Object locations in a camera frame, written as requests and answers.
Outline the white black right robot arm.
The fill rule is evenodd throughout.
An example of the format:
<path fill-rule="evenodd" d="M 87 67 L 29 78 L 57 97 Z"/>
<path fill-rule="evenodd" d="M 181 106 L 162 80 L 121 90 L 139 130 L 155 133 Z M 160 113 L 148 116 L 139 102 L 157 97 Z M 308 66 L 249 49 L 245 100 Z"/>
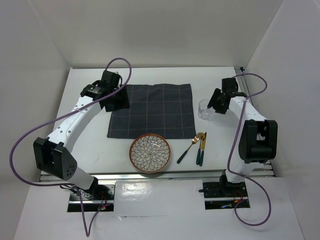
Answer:
<path fill-rule="evenodd" d="M 236 196 L 245 186 L 245 178 L 277 153 L 278 123 L 262 116 L 248 99 L 239 91 L 236 78 L 224 78 L 207 105 L 217 114 L 232 112 L 238 118 L 227 168 L 219 178 L 218 190 L 224 197 Z"/>

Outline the floral patterned plate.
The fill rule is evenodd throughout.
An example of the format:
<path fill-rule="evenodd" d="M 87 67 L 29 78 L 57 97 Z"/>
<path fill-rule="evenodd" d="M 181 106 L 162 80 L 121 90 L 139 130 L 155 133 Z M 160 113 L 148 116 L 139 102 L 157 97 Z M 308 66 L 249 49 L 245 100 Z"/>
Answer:
<path fill-rule="evenodd" d="M 136 138 L 129 148 L 129 160 L 133 167 L 145 174 L 164 170 L 171 158 L 171 148 L 165 138 L 147 133 Z"/>

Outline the clear drinking glass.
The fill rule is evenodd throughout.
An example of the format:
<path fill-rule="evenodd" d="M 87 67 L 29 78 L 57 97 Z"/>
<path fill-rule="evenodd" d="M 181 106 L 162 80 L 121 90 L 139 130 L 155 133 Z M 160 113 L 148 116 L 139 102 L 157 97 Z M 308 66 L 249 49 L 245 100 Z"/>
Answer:
<path fill-rule="evenodd" d="M 212 121 L 215 111 L 213 108 L 208 108 L 209 99 L 203 99 L 198 104 L 198 117 L 202 120 Z"/>

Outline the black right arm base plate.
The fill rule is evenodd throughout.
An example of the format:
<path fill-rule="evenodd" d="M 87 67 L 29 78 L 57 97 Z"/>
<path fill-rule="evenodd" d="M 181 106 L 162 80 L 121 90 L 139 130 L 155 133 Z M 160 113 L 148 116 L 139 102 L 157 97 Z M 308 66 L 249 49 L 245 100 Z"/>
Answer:
<path fill-rule="evenodd" d="M 250 201 L 244 182 L 228 185 L 222 181 L 203 182 L 198 190 L 203 194 L 206 210 L 250 208 Z"/>

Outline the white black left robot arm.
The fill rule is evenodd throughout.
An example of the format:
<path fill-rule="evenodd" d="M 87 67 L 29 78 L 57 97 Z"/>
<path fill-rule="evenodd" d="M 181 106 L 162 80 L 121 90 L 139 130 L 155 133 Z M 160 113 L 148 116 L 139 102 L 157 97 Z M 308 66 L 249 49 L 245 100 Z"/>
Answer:
<path fill-rule="evenodd" d="M 36 167 L 77 186 L 88 200 L 109 197 L 110 190 L 78 166 L 71 152 L 81 133 L 102 110 L 112 112 L 129 108 L 127 88 L 117 72 L 104 70 L 100 80 L 88 84 L 80 93 L 71 115 L 46 138 L 33 143 Z"/>

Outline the dark grey checked cloth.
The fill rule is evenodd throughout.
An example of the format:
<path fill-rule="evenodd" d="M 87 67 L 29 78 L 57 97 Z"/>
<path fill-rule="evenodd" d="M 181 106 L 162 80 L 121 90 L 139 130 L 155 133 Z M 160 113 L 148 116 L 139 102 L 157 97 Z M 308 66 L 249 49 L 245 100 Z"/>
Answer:
<path fill-rule="evenodd" d="M 165 139 L 196 135 L 191 84 L 128 84 L 130 107 L 113 111 L 107 137 L 136 139 L 156 134 Z"/>

